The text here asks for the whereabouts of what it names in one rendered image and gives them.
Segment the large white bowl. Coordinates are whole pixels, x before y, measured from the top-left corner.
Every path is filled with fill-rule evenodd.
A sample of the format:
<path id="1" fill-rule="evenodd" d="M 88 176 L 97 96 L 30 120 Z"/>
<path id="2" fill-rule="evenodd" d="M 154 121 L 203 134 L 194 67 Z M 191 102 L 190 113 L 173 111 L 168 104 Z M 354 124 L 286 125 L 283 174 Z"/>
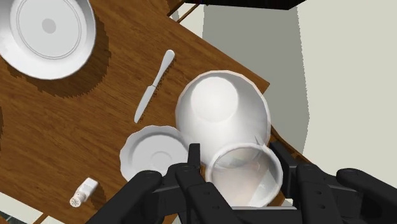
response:
<path id="1" fill-rule="evenodd" d="M 205 165 L 224 146 L 266 145 L 270 140 L 270 111 L 263 94 L 251 80 L 232 71 L 198 75 L 179 96 L 175 114 L 184 140 L 200 144 Z"/>

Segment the clear glass cup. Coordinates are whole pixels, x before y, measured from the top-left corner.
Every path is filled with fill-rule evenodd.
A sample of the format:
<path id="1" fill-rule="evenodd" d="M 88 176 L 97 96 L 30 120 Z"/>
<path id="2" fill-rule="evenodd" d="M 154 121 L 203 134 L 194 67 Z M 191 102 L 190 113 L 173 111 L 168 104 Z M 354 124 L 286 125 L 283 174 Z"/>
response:
<path id="1" fill-rule="evenodd" d="M 236 143 L 220 149 L 205 170 L 205 179 L 232 207 L 264 207 L 279 193 L 283 171 L 268 147 Z"/>

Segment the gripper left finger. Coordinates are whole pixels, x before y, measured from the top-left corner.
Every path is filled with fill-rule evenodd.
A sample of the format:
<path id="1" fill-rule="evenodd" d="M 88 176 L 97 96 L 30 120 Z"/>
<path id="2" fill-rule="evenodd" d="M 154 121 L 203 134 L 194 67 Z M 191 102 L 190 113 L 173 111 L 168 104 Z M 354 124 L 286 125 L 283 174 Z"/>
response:
<path id="1" fill-rule="evenodd" d="M 189 145 L 188 161 L 174 164 L 166 176 L 138 172 L 86 224 L 160 224 L 185 213 L 182 224 L 240 224 L 216 187 L 200 174 L 200 145 Z"/>

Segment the white salt shaker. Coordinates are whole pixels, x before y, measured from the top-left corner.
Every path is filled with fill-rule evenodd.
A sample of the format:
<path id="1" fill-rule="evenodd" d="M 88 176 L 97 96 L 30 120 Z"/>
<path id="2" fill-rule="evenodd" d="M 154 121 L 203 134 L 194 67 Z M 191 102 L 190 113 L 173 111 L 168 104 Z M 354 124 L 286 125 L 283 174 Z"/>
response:
<path id="1" fill-rule="evenodd" d="M 77 188 L 74 195 L 71 197 L 69 203 L 72 207 L 80 207 L 82 203 L 86 202 L 87 199 L 94 193 L 98 186 L 98 182 L 92 178 L 87 178 Z"/>

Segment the small white scalloped saucer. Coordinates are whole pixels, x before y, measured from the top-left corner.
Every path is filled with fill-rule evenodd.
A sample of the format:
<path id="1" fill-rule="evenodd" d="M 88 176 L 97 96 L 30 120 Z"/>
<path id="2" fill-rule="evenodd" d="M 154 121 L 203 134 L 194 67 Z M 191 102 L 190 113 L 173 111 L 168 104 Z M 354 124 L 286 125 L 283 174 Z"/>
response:
<path id="1" fill-rule="evenodd" d="M 144 170 L 164 176 L 169 166 L 186 162 L 187 158 L 188 145 L 177 129 L 149 125 L 127 138 L 120 150 L 120 172 L 127 181 Z"/>

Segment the brown wooden table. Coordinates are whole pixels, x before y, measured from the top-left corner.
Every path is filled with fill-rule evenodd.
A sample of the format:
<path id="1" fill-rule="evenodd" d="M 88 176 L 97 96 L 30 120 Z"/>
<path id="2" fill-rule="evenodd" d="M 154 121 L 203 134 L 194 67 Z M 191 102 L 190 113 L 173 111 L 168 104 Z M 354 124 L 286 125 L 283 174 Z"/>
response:
<path id="1" fill-rule="evenodd" d="M 185 85 L 210 70 L 243 74 L 266 91 L 268 82 L 171 20 L 164 0 L 92 0 L 97 44 L 75 75 L 30 80 L 0 59 L 0 192 L 65 224 L 85 224 L 124 184 L 119 153 L 147 125 L 174 125 Z M 174 60 L 143 115 L 134 115 L 167 50 Z M 94 193 L 69 203 L 92 178 Z"/>

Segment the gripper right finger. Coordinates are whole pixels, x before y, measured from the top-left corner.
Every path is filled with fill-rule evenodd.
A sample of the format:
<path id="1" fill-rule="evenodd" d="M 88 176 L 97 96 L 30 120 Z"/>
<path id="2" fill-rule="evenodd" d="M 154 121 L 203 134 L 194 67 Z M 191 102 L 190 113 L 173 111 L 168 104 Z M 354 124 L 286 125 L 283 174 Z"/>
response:
<path id="1" fill-rule="evenodd" d="M 335 176 L 297 160 L 279 141 L 270 143 L 282 165 L 282 192 L 302 213 L 302 224 L 397 224 L 397 188 L 358 169 Z"/>

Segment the large white plate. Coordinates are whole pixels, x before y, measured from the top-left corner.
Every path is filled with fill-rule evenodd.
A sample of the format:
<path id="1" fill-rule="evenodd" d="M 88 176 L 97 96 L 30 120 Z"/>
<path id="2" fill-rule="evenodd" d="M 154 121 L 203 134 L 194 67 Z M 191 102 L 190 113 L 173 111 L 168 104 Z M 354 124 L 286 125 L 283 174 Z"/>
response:
<path id="1" fill-rule="evenodd" d="M 0 0 L 0 57 L 30 77 L 74 74 L 89 60 L 95 39 L 89 0 Z"/>

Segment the white table knife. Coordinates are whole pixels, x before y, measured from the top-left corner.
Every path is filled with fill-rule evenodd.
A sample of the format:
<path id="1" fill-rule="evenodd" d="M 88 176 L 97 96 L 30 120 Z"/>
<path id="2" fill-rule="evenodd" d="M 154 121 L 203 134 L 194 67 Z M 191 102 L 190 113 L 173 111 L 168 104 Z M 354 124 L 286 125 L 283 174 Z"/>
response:
<path id="1" fill-rule="evenodd" d="M 164 72 L 166 71 L 166 69 L 170 66 L 171 62 L 174 60 L 174 57 L 175 57 L 175 53 L 173 50 L 167 50 L 165 52 L 164 57 L 162 59 L 162 63 L 160 65 L 160 68 L 158 70 L 158 73 L 157 73 L 155 79 L 153 80 L 153 83 L 146 88 L 143 96 L 141 97 L 141 100 L 139 102 L 139 105 L 138 105 L 135 115 L 134 115 L 135 123 L 137 123 L 139 121 L 139 119 L 141 118 L 141 116 L 143 115 L 144 110 L 146 109 L 150 99 L 152 98 L 152 96 L 154 94 L 154 91 L 157 89 L 160 79 L 164 75 Z"/>

